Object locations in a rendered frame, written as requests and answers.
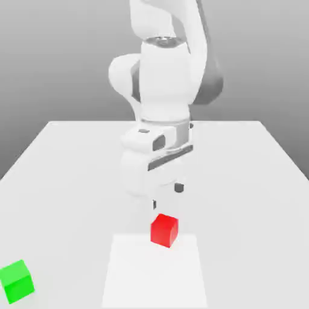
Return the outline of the small red cube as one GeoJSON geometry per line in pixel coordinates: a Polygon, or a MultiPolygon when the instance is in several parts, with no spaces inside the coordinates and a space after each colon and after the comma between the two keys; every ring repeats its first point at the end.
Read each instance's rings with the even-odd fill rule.
{"type": "Polygon", "coordinates": [[[179,220],[165,214],[158,214],[151,223],[150,241],[164,247],[171,247],[177,238],[179,220]]]}

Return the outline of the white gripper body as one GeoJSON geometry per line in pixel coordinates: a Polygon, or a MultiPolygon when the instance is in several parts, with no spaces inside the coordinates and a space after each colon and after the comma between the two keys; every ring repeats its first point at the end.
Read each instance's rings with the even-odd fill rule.
{"type": "Polygon", "coordinates": [[[147,171],[158,170],[158,186],[167,186],[174,183],[183,183],[183,165],[181,158],[193,151],[192,144],[185,144],[181,148],[167,150],[162,156],[150,161],[147,171]]]}

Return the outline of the small green cube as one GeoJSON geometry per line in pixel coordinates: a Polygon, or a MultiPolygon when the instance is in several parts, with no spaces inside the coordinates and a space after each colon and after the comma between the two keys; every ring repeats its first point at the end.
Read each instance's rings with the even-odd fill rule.
{"type": "Polygon", "coordinates": [[[0,283],[9,304],[13,304],[35,291],[31,273],[24,260],[1,268],[0,283]]]}

